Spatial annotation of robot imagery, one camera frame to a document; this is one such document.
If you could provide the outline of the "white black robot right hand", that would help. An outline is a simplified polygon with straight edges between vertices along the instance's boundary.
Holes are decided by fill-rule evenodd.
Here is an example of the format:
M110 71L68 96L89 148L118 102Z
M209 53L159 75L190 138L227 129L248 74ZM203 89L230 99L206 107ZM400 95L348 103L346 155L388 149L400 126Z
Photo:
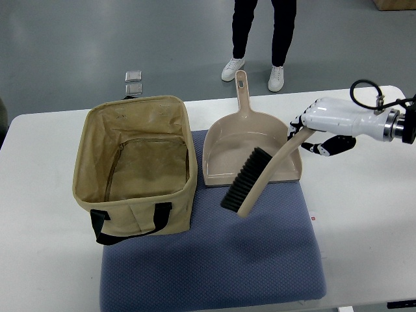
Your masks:
M396 109L371 110L352 101L324 97L290 122L287 138L291 139L304 127L334 135L323 143L301 144L311 153L329 157L351 150L359 135L382 142L402 138L404 115Z

